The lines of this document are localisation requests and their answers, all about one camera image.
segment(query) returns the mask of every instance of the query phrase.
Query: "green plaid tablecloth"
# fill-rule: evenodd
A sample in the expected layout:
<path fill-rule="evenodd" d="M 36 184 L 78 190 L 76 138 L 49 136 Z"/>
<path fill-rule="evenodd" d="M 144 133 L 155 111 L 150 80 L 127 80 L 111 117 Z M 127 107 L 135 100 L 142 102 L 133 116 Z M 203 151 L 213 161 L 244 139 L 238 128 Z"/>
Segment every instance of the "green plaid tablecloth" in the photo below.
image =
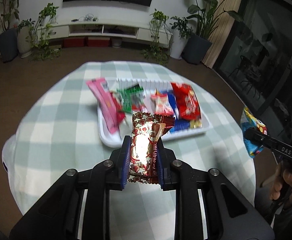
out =
<path fill-rule="evenodd" d="M 113 149 L 98 133 L 97 100 L 86 81 L 97 77 L 170 80 L 191 84 L 213 129 L 204 135 L 164 142 L 193 168 L 218 168 L 251 202 L 255 170 L 241 130 L 208 92 L 167 68 L 138 62 L 88 62 L 60 80 L 21 121 L 4 156 L 9 185 L 23 214 L 69 168 L 83 171 L 108 159 Z M 159 185 L 128 183 L 110 193 L 112 239 L 173 239 L 175 192 Z"/>

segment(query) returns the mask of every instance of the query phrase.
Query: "brown floor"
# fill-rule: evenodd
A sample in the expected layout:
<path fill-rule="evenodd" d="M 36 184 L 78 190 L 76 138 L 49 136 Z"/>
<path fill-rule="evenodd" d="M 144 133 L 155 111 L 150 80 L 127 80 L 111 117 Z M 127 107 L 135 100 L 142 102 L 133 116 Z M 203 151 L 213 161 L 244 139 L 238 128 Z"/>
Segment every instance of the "brown floor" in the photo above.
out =
<path fill-rule="evenodd" d="M 110 60 L 145 61 L 139 50 L 84 47 L 63 49 L 61 57 L 44 62 L 17 57 L 10 63 L 0 63 L 0 230 L 4 234 L 8 235 L 21 217 L 1 163 L 5 141 L 16 132 L 31 106 L 57 81 L 87 61 Z M 239 121 L 243 104 L 214 71 L 175 59 L 170 59 L 167 67 L 210 92 Z M 267 169 L 257 165 L 260 166 L 257 169 L 258 183 L 272 174 L 270 162 L 269 158 Z"/>

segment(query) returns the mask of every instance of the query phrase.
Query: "blue snack package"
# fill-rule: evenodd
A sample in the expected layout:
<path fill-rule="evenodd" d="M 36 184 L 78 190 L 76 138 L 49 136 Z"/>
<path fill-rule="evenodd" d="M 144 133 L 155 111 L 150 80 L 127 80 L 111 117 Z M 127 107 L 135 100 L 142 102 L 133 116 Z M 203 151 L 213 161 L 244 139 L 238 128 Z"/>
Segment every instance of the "blue snack package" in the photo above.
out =
<path fill-rule="evenodd" d="M 161 94 L 167 94 L 168 102 L 173 109 L 175 120 L 179 119 L 179 111 L 173 90 L 160 91 Z"/>
<path fill-rule="evenodd" d="M 245 106 L 241 116 L 241 129 L 243 132 L 243 140 L 246 147 L 246 150 L 251 158 L 254 158 L 257 154 L 259 154 L 263 149 L 262 144 L 252 143 L 251 141 L 245 138 L 245 131 L 248 128 L 254 128 L 262 132 L 263 134 L 267 134 L 266 126 L 258 119 L 256 119 L 251 112 L 249 111 L 248 107 Z"/>
<path fill-rule="evenodd" d="M 169 132 L 177 132 L 180 130 L 186 130 L 190 128 L 190 121 L 184 119 L 175 119 L 174 127 L 169 130 Z"/>

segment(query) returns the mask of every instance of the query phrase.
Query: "green snack package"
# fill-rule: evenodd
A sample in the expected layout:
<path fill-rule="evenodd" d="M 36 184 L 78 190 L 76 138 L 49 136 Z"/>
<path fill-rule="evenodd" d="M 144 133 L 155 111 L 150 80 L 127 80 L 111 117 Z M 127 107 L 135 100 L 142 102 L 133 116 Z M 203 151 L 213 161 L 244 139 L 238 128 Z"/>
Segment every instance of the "green snack package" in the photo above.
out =
<path fill-rule="evenodd" d="M 122 110 L 124 112 L 132 113 L 133 111 L 145 110 L 143 103 L 144 89 L 139 84 L 126 89 L 118 89 L 117 93 L 122 97 Z"/>

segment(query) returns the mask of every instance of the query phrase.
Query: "red storage box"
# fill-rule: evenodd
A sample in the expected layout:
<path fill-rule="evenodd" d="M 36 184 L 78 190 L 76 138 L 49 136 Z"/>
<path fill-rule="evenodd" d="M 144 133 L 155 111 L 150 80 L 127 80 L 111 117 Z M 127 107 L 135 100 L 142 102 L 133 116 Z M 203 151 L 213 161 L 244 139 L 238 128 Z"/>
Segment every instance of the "red storage box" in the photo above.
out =
<path fill-rule="evenodd" d="M 88 47 L 109 47 L 110 38 L 109 37 L 88 37 L 87 45 Z"/>
<path fill-rule="evenodd" d="M 83 47 L 85 46 L 85 37 L 72 37 L 64 39 L 64 47 Z"/>

